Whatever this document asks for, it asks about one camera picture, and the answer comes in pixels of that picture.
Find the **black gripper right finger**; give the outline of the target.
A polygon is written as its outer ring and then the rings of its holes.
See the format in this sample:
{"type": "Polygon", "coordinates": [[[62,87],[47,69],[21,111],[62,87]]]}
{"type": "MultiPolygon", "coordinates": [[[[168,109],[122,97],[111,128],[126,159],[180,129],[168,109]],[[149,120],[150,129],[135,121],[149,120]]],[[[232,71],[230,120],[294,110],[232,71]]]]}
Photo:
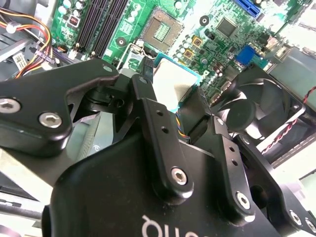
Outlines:
{"type": "Polygon", "coordinates": [[[211,113],[203,90],[197,88],[188,98],[188,111],[194,125],[191,143],[214,156],[215,196],[229,222],[241,227],[262,214],[279,234],[315,234],[315,218],[246,137],[229,135],[211,113]]]}

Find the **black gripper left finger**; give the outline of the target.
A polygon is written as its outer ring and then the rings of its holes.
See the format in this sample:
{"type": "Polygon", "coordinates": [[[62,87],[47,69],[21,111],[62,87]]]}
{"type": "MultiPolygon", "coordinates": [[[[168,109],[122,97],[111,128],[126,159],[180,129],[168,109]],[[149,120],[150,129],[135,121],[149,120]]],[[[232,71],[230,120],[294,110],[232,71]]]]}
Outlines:
{"type": "Polygon", "coordinates": [[[105,112],[100,99],[118,93],[123,106],[110,109],[124,121],[115,131],[122,139],[139,120],[150,160],[152,186],[159,198],[179,205],[188,199],[194,183],[166,106],[157,102],[153,69],[141,72],[117,69],[92,59],[0,84],[0,171],[37,200],[46,201],[57,175],[70,161],[63,154],[73,126],[105,112]]]}

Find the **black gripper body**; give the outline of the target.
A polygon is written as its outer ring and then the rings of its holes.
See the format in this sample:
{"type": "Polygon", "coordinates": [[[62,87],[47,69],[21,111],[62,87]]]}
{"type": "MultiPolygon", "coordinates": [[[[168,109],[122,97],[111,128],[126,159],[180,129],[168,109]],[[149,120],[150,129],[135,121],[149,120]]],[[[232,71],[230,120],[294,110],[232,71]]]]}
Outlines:
{"type": "Polygon", "coordinates": [[[155,194],[139,134],[69,167],[42,214],[45,237],[276,237],[256,211],[242,227],[220,212],[215,160],[182,145],[194,181],[192,196],[172,206],[155,194]]]}

